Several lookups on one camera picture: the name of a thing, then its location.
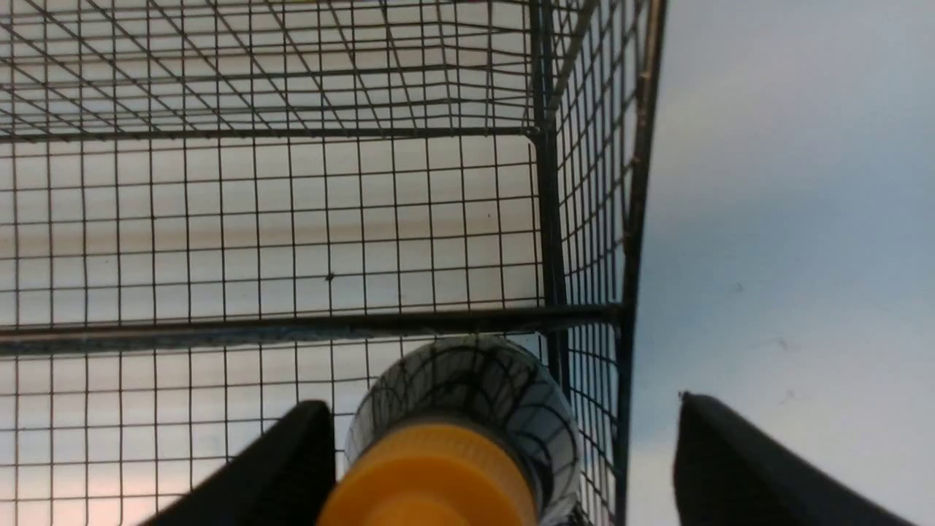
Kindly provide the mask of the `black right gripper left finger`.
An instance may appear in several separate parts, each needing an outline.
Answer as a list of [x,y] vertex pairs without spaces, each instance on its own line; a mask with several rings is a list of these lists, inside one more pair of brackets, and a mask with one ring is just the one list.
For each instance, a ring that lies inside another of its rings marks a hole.
[[321,400],[304,400],[231,462],[143,523],[314,525],[336,482],[331,411]]

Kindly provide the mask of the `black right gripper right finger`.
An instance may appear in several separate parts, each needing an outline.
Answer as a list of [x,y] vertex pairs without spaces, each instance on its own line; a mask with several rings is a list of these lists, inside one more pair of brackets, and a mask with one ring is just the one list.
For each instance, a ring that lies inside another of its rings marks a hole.
[[682,525],[904,525],[715,397],[685,392],[673,466]]

